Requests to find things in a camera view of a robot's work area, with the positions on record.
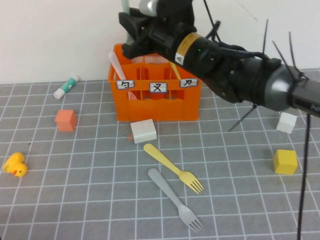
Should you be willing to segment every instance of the orange plastic basket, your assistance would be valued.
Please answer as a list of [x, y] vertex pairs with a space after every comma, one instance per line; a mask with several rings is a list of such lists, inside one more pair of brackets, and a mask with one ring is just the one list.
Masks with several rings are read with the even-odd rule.
[[[122, 45], [114, 52], [127, 80], [120, 80], [110, 65], [108, 82], [111, 85], [118, 121], [196, 121], [202, 82], [177, 66], [182, 79], [178, 79], [169, 62], [154, 64], [133, 63], [122, 55]], [[131, 91], [137, 99], [129, 99]]]

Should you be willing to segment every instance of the white cube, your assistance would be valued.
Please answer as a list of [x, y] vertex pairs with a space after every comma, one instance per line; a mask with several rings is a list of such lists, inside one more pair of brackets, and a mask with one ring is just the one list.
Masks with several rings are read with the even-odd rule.
[[281, 117], [278, 121], [278, 125], [276, 129], [278, 131], [291, 134], [292, 130], [294, 129], [297, 121], [297, 116], [283, 112], [281, 113]]
[[157, 132], [152, 119], [131, 123], [134, 143], [143, 143], [157, 139]]

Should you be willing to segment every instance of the fork tines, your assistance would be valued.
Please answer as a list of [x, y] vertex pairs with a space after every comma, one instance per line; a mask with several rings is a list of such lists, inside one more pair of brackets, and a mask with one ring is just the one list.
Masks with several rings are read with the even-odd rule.
[[197, 193], [201, 193], [202, 190], [204, 189], [204, 187], [201, 185], [201, 183], [195, 179], [194, 181], [192, 181], [192, 183], [190, 183], [190, 187]]
[[196, 233], [199, 232], [203, 227], [204, 226], [201, 224], [198, 218], [189, 223], [189, 228]]

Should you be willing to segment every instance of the gray fork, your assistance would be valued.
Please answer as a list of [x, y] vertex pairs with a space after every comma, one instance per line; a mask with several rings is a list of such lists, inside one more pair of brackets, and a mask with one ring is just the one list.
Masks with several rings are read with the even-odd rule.
[[203, 225], [199, 219], [188, 207], [183, 205], [161, 173], [156, 168], [150, 168], [148, 170], [148, 175], [154, 181], [154, 183], [172, 200], [174, 205], [176, 205], [179, 210], [179, 217], [184, 224], [186, 224], [195, 232], [200, 231], [203, 228]]

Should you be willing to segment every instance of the rubber duck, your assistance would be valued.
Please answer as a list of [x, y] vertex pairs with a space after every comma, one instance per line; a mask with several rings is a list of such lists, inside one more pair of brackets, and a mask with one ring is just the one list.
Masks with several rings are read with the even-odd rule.
[[15, 152], [9, 157], [3, 166], [3, 171], [12, 173], [16, 177], [23, 177], [27, 171], [27, 166], [23, 163], [25, 156], [20, 152]]

